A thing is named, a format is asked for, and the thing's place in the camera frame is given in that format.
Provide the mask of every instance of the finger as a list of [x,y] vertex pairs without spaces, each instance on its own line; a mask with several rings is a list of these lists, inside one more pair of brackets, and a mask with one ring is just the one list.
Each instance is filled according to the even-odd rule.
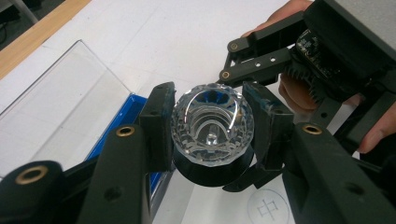
[[294,112],[298,113],[298,114],[303,114],[303,115],[307,115],[313,112],[313,110],[309,110],[309,109],[304,109],[302,107],[300,107],[299,105],[297,105],[289,96],[289,94],[287,93],[285,86],[283,85],[282,82],[280,82],[279,84],[279,93],[280,95],[283,97],[283,99],[285,99],[286,104],[288,104],[288,106],[294,110]]
[[358,149],[360,153],[371,151],[383,138],[396,133],[396,103],[385,112],[381,119],[364,136]]
[[312,111],[317,108],[314,100],[309,95],[309,87],[306,82],[289,77],[285,74],[280,76],[280,82],[284,85],[289,98],[304,110]]
[[242,37],[248,36],[252,32],[262,30],[263,28],[268,27],[276,23],[277,21],[281,21],[296,12],[304,11],[309,7],[309,5],[311,5],[311,3],[312,3],[311,1],[307,1],[307,0],[290,0],[283,7],[281,7],[276,12],[274,12],[266,22],[260,24],[255,29],[244,33]]

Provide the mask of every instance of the white surface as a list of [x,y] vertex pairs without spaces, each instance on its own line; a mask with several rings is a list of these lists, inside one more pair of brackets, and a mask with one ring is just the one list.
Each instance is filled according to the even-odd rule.
[[[0,80],[0,109],[79,39],[131,91],[148,97],[155,85],[174,81],[178,98],[198,84],[218,80],[227,44],[265,21],[285,2],[92,0]],[[272,90],[277,94],[276,85]],[[270,189],[282,194],[279,186],[272,183]],[[247,216],[248,201],[255,192],[230,194],[202,188],[175,173],[154,223],[256,223]]]

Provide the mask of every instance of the blue object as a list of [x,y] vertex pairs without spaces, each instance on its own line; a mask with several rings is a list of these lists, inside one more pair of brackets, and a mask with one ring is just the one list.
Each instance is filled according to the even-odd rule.
[[[106,137],[111,130],[123,124],[134,123],[139,116],[140,111],[143,109],[146,101],[147,99],[144,97],[130,94],[125,103],[122,105],[120,111],[117,113],[117,116],[111,121],[110,125],[108,125],[107,129],[100,137],[99,141],[93,147],[93,150],[88,155],[87,160],[90,160],[100,154],[105,144]],[[154,192],[160,178],[161,173],[150,174],[151,192]]]

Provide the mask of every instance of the transparent container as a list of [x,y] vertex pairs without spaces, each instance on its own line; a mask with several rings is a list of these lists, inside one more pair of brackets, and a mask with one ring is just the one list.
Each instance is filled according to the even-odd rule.
[[200,85],[181,96],[171,120],[177,150],[208,167],[230,164],[245,153],[253,138],[253,113],[231,87]]

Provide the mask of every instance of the black gear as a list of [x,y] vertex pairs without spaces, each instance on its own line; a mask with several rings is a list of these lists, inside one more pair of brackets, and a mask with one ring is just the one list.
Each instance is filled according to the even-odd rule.
[[295,79],[308,81],[311,76],[311,71],[303,64],[300,58],[301,56],[298,54],[295,47],[290,49],[290,57],[290,63],[285,66],[284,73]]
[[324,98],[328,97],[326,93],[326,87],[317,77],[313,77],[310,87],[309,87],[309,95],[311,95],[315,104],[321,103]]

